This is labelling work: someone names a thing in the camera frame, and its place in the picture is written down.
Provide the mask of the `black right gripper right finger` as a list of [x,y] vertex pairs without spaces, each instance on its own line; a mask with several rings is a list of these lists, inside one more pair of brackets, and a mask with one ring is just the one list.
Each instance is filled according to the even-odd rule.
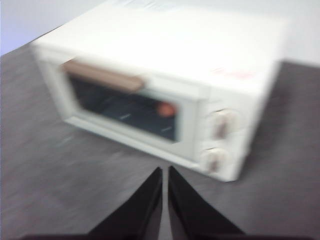
[[168,210],[174,240],[220,240],[246,233],[206,202],[176,168],[168,168]]

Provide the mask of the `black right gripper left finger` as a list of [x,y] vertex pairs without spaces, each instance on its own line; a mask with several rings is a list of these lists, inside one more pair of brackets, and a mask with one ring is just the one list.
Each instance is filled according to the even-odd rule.
[[163,170],[157,167],[133,195],[89,233],[90,240],[157,240],[163,209]]

